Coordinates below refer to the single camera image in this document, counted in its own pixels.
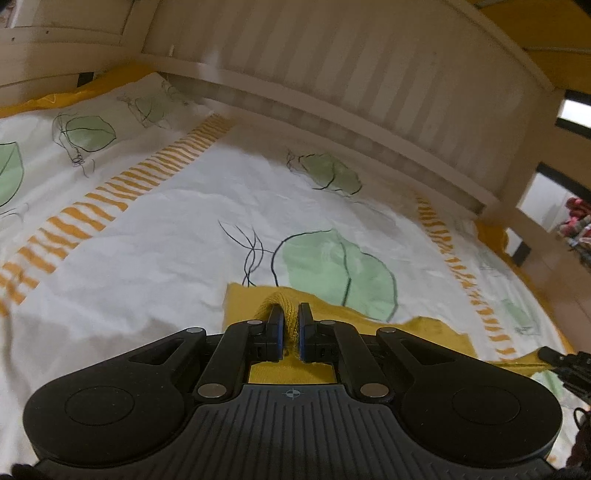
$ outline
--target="bed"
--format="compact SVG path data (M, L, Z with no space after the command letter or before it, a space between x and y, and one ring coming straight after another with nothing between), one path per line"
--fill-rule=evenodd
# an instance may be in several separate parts
M376 328L436 319L489 361L566 348L472 220L379 162L233 122L139 66L3 113L2 471L35 461L20 418L35 389L189 326L221 332L230 283ZM561 465L580 402L535 378L563 408Z

